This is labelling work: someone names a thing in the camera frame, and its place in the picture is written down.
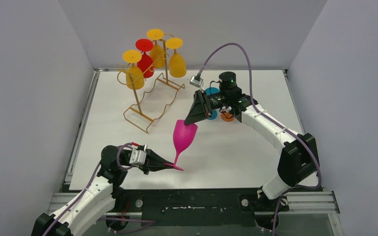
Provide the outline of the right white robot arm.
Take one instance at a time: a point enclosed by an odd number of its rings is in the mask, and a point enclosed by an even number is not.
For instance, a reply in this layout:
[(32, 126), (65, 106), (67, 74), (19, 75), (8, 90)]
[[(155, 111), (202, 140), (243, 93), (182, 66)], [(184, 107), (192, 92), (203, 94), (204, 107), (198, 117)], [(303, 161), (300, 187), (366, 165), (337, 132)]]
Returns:
[(184, 120), (185, 125), (206, 120), (212, 110), (226, 108), (240, 123), (264, 137), (280, 154), (277, 174), (257, 191), (258, 206), (265, 211), (277, 205), (277, 198), (298, 186), (313, 173), (321, 175), (315, 138), (287, 128), (237, 86), (236, 74), (231, 71), (219, 75), (219, 92), (208, 95), (197, 90), (193, 104)]

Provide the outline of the blue plastic wine glass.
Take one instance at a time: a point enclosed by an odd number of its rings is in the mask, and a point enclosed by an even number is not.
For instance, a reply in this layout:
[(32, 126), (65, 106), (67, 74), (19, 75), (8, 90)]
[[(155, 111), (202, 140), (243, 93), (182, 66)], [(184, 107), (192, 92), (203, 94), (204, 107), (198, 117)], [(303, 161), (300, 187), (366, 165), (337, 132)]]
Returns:
[[(216, 87), (210, 87), (210, 88), (206, 88), (205, 89), (205, 92), (207, 95), (211, 95), (211, 94), (215, 94), (215, 93), (218, 93), (220, 90)], [(211, 116), (208, 118), (208, 120), (214, 120), (216, 119), (218, 116), (217, 114), (217, 111), (216, 110), (212, 110), (212, 114)]]

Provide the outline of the magenta plastic wine glass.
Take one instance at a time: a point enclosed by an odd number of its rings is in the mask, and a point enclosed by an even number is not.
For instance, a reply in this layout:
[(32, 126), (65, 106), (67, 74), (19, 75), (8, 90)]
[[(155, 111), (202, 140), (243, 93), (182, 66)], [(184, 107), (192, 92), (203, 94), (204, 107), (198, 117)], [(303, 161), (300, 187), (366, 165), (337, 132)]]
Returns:
[(175, 170), (183, 171), (184, 169), (177, 166), (180, 154), (185, 151), (193, 142), (198, 126), (195, 123), (185, 124), (183, 119), (178, 119), (173, 131), (173, 145), (176, 151), (173, 164), (166, 164)]

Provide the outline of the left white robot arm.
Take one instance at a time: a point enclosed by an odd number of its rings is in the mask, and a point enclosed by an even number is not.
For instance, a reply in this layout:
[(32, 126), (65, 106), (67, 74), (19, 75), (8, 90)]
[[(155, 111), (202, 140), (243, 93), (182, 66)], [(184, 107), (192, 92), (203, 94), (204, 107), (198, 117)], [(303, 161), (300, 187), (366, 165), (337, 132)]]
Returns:
[(72, 200), (51, 214), (43, 213), (35, 221), (33, 236), (81, 236), (105, 213), (126, 207), (121, 188), (128, 171), (137, 168), (147, 175), (172, 169), (173, 163), (163, 159), (147, 145), (126, 143), (106, 146), (101, 159), (84, 189)]

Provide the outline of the orange plastic wine glass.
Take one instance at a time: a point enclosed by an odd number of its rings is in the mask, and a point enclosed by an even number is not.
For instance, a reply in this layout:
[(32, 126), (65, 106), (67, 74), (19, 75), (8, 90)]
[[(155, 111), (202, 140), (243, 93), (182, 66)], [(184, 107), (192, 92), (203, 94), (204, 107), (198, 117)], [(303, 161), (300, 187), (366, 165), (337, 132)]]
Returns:
[(227, 112), (221, 112), (220, 117), (225, 122), (232, 122), (234, 120), (234, 116)]

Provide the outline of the gold wire glass rack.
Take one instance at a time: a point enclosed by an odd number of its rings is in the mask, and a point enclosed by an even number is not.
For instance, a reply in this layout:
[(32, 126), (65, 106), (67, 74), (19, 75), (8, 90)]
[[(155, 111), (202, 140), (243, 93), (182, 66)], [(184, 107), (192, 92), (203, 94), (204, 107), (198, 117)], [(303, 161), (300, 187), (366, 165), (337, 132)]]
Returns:
[[(164, 72), (161, 72), (157, 77), (154, 78), (154, 83), (153, 83), (152, 88), (148, 91), (144, 91), (142, 93), (142, 97), (139, 97), (139, 95), (137, 94), (138, 90), (130, 89), (130, 90), (133, 91), (133, 94), (134, 94), (134, 97), (135, 97), (135, 103), (130, 105), (123, 112), (123, 116), (124, 116), (124, 119), (126, 121), (128, 121), (132, 125), (136, 126), (137, 128), (139, 128), (140, 130), (142, 130), (145, 133), (149, 132), (150, 126), (155, 121), (161, 119), (164, 116), (166, 109), (169, 106), (171, 106), (174, 103), (174, 101), (176, 100), (178, 92), (185, 88), (185, 85), (183, 83), (178, 84), (178, 83), (171, 80), (172, 76), (170, 75), (170, 72), (169, 72), (169, 59), (173, 55), (173, 50), (168, 49), (166, 47), (165, 43), (168, 39), (170, 39), (172, 37), (175, 37), (175, 36), (170, 34), (170, 33), (164, 32), (163, 38), (158, 42), (158, 44), (163, 48), (164, 67), (161, 68), (161, 69), (164, 69)], [(122, 65), (122, 64), (119, 63), (118, 64), (119, 68), (115, 68), (114, 70), (117, 72), (117, 82), (120, 83), (121, 85), (127, 87), (127, 85), (126, 85), (126, 71), (127, 71), (128, 67), (130, 66), (130, 64), (127, 63), (127, 62), (125, 62), (125, 63), (126, 63), (125, 65)], [(152, 118), (152, 117), (148, 116), (147, 114), (145, 114), (143, 112), (141, 105), (143, 104), (143, 101), (144, 101), (146, 95), (152, 93), (155, 90), (158, 82), (169, 87), (169, 88), (171, 88), (174, 91), (174, 97), (169, 103), (164, 105), (164, 108), (163, 108), (161, 114), (157, 118)]]

